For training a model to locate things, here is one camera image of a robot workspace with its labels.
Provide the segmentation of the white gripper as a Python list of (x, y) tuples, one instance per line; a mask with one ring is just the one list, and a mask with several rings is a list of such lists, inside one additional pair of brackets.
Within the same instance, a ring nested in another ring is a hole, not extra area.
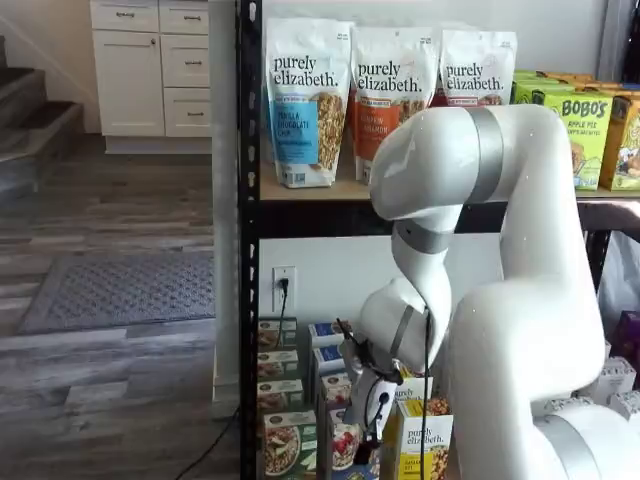
[(348, 423), (359, 426), (363, 441), (355, 453), (355, 465), (370, 464), (374, 445), (382, 443), (396, 390), (402, 383), (398, 370), (382, 375), (363, 370), (356, 375), (351, 388)]

